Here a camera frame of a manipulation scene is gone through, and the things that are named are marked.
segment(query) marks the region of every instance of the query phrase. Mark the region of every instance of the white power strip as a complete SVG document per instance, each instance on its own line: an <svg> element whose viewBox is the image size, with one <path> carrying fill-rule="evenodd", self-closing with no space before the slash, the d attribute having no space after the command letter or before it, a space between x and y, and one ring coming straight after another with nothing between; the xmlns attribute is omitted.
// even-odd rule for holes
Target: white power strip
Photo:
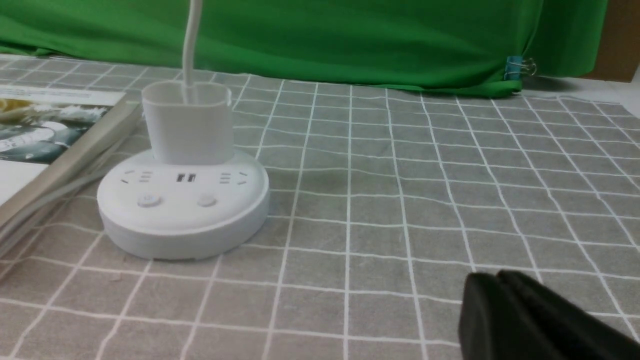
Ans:
<svg viewBox="0 0 640 360"><path fill-rule="evenodd" d="M105 231L121 249L147 259L202 259L260 229L269 179L241 151L215 166L162 164L145 151L114 167L97 198Z"/></svg>

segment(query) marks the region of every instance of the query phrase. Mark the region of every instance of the round button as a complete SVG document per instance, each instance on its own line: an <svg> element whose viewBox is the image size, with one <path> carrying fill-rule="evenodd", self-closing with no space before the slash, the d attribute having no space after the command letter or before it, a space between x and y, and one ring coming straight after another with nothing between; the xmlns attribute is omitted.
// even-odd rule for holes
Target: round button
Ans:
<svg viewBox="0 0 640 360"><path fill-rule="evenodd" d="M146 193L138 197L138 206L142 208L152 208L160 205L160 202L162 202L162 198L151 193Z"/></svg>
<svg viewBox="0 0 640 360"><path fill-rule="evenodd" d="M203 208L214 206L217 202L218 200L216 200L216 197L209 193L202 194L198 199L198 205Z"/></svg>

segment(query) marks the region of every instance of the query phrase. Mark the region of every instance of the green cloth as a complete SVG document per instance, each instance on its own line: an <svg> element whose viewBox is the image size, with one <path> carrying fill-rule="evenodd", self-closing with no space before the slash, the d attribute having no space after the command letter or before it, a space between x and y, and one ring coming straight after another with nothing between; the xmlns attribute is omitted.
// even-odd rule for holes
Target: green cloth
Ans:
<svg viewBox="0 0 640 360"><path fill-rule="evenodd" d="M196 67L504 97L522 89L521 81L503 81L508 56L540 57L543 74L590 70L605 3L204 0ZM0 52L179 67L188 6L188 0L3 0ZM563 12L567 19L560 19L556 8L581 15ZM549 21L553 29L545 29ZM590 31L577 33L584 28ZM553 53L587 40L579 57Z"/></svg>

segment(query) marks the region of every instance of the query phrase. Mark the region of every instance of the blue binder clip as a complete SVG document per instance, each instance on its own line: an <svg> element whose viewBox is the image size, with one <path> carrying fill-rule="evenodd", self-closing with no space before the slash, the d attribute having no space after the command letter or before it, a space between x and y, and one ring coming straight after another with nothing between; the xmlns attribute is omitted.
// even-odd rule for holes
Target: blue binder clip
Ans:
<svg viewBox="0 0 640 360"><path fill-rule="evenodd" d="M522 56L509 56L504 67L504 80L520 80L523 75L535 75L537 70L533 59L524 60Z"/></svg>

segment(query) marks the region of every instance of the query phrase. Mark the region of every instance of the power cord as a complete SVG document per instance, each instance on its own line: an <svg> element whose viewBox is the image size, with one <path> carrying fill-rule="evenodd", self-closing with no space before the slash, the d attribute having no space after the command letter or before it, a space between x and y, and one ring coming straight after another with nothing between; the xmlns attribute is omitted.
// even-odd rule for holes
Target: power cord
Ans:
<svg viewBox="0 0 640 360"><path fill-rule="evenodd" d="M202 0L191 0L187 31L184 35L184 46L182 48L182 72L184 75L182 78L182 98L185 104L196 104L198 102L193 81L193 58L195 57L196 38L198 37L201 16Z"/></svg>
<svg viewBox="0 0 640 360"><path fill-rule="evenodd" d="M51 203L52 201L56 201L68 193L73 192L74 190L85 186L89 183L92 183L103 176L105 176L111 168L102 168L98 171L92 172L89 175L83 176L71 183L58 188L57 190L44 195L38 200L32 202L31 204L22 208L9 222L7 222L3 228L0 230L0 256L7 253L12 247L16 245L21 240L21 236L10 236L20 227L23 223L36 211L38 211L43 206Z"/></svg>

